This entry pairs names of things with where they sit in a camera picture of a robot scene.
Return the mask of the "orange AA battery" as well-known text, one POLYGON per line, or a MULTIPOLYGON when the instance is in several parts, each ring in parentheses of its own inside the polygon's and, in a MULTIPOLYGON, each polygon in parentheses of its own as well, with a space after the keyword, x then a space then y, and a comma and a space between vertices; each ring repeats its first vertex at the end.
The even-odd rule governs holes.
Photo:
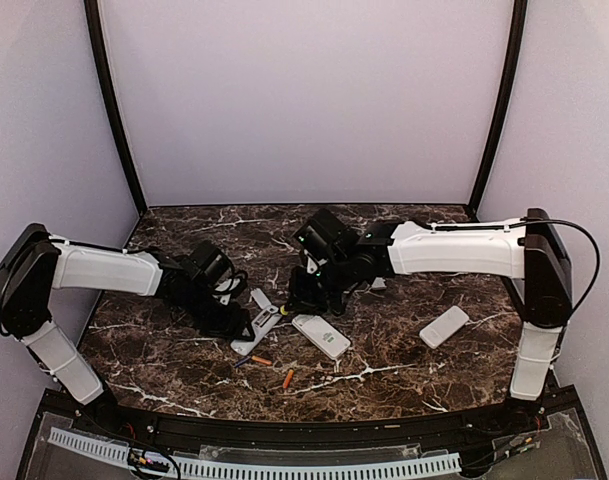
POLYGON ((291 383, 291 381, 292 381, 292 379, 294 377, 294 373, 295 373, 295 371, 293 369, 289 369, 288 370, 288 372, 286 374, 286 377, 285 377, 285 379, 283 381, 283 384, 282 384, 282 388, 283 389, 287 389, 290 386, 290 383, 291 383))
POLYGON ((273 362, 271 360, 264 359, 264 358, 259 357, 259 356, 252 356, 251 360, 256 362, 256 363, 259 363, 259 364, 262 364, 262 365, 266 365, 266 366, 272 366, 273 365, 273 362))

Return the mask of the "purple AA battery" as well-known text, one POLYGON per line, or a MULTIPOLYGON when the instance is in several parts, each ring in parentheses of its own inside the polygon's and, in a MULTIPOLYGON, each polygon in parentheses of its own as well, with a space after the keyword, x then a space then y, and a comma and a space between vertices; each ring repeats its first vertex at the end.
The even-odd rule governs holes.
POLYGON ((240 359, 239 361, 237 361, 237 362, 234 364, 234 368, 239 368, 239 367, 241 367, 242 365, 244 365, 244 364, 246 364, 246 363, 250 362, 250 361, 251 361, 251 359, 252 359, 252 357, 251 357, 251 356, 247 356, 247 357, 244 357, 244 358, 240 359))

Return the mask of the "grey remote control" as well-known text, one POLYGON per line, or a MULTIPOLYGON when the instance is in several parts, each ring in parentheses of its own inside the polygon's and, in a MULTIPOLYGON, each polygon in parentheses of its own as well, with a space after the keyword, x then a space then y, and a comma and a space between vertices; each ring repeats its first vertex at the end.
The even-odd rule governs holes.
POLYGON ((278 307, 269 306, 263 309, 251 322, 255 338, 248 341, 233 340, 230 343, 231 349, 239 355, 249 355, 281 318, 282 314, 278 307))

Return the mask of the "white remote with battery bay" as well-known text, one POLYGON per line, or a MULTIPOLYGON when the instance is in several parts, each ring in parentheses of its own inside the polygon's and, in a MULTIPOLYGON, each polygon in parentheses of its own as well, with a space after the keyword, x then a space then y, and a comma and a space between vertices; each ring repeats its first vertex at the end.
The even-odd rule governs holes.
POLYGON ((337 360, 351 346, 351 341, 318 315, 300 314, 292 326, 331 360, 337 360))

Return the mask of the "grey remote battery cover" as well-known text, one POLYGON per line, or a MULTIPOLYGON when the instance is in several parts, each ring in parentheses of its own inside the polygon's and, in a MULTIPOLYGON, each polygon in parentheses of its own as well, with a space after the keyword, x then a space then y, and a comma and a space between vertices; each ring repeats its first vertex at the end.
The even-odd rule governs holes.
POLYGON ((272 306, 272 302, 268 299, 262 289, 254 288, 251 290, 250 295, 260 310, 265 310, 272 306))

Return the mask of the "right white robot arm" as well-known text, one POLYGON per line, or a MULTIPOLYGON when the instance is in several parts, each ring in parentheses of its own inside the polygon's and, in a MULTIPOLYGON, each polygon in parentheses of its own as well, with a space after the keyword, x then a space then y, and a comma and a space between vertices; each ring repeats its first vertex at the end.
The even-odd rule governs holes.
POLYGON ((522 281, 522 331, 511 398, 494 413, 495 426, 514 434, 531 420, 530 401, 540 397, 567 325, 583 303, 573 297, 572 264, 559 226, 576 225, 531 208, 524 217, 495 223, 377 221, 358 232, 322 208, 294 235, 302 263, 292 270, 283 310, 339 316, 359 286, 416 273, 522 281))

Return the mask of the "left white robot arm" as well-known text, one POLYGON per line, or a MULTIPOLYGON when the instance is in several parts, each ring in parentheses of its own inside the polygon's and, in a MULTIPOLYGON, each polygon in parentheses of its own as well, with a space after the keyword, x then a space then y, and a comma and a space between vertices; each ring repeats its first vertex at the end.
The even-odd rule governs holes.
POLYGON ((188 255, 156 247, 116 249, 73 241, 28 225, 0 262, 0 335, 25 346, 104 436, 125 427, 124 412, 108 399, 109 387, 56 324, 50 299, 57 290, 109 291, 162 300, 189 315, 210 338, 252 341, 247 309, 236 299, 248 275, 215 244, 199 243, 188 255))

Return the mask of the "white remote control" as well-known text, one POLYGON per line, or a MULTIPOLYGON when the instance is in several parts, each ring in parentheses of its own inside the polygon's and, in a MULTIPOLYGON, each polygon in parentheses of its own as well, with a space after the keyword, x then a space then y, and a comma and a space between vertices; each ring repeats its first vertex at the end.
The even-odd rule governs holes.
POLYGON ((437 349, 469 321, 468 314, 458 306, 452 306, 420 332, 420 339, 431 349, 437 349))

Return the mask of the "white battery cover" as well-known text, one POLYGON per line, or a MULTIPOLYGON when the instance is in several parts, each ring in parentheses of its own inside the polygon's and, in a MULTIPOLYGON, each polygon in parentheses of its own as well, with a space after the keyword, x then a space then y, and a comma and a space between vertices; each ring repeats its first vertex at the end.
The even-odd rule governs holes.
POLYGON ((384 290, 386 288, 386 283, 383 278, 375 278, 373 283, 371 284, 372 290, 384 290))

